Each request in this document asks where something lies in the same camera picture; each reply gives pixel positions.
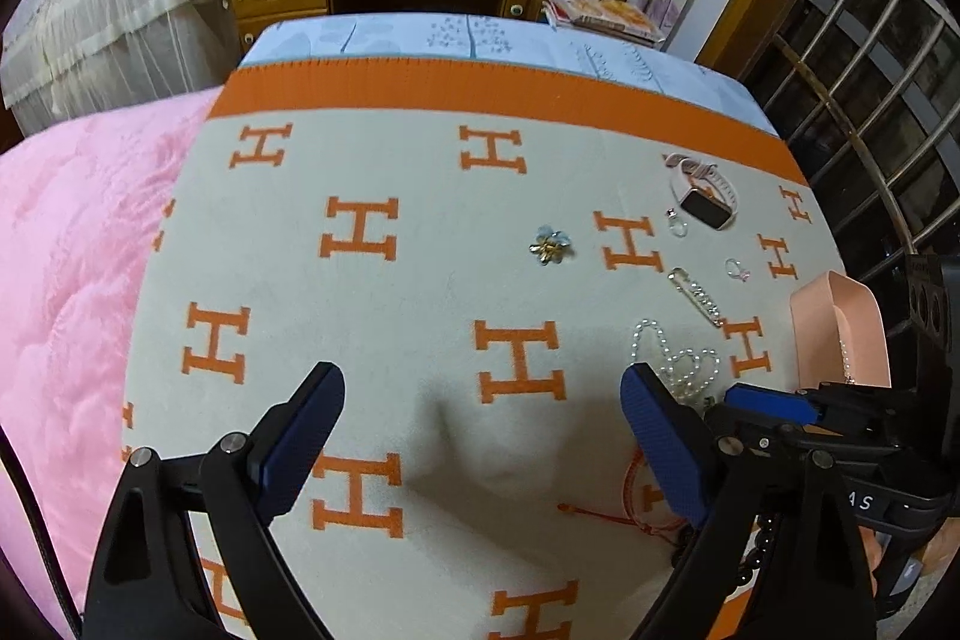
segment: pink blanket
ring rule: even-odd
[[[219,92],[66,122],[0,158],[0,423],[80,609],[123,466],[128,343],[151,242]],[[2,470],[0,547],[69,636]]]

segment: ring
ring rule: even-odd
[[[683,239],[686,236],[686,222],[673,208],[666,211],[666,224],[674,237]]]
[[[750,279],[750,272],[743,268],[742,263],[737,261],[736,258],[727,259],[727,275],[734,280],[739,280],[741,283],[745,283]]]

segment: bolt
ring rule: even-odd
[[[814,451],[810,455],[810,458],[812,458],[813,463],[821,469],[829,469],[833,466],[833,456],[830,456],[827,451]]]
[[[136,451],[133,451],[130,455],[130,463],[136,467],[142,467],[151,458],[154,457],[154,452],[150,448],[137,448]]]
[[[720,437],[717,440],[717,447],[720,453],[726,453],[727,456],[739,456],[743,453],[743,443],[736,437]]]
[[[233,434],[228,434],[227,437],[224,437],[222,440],[220,440],[220,450],[222,450],[224,453],[236,453],[246,444],[246,434],[234,432]]]

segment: bed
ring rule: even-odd
[[[24,135],[223,84],[239,46],[222,0],[22,0],[0,85]]]

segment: watch screen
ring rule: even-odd
[[[683,196],[680,207],[683,207],[685,212],[693,215],[701,223],[707,223],[710,228],[715,229],[724,225],[733,214],[733,211],[726,204],[721,204],[697,190],[692,190],[686,196]]]

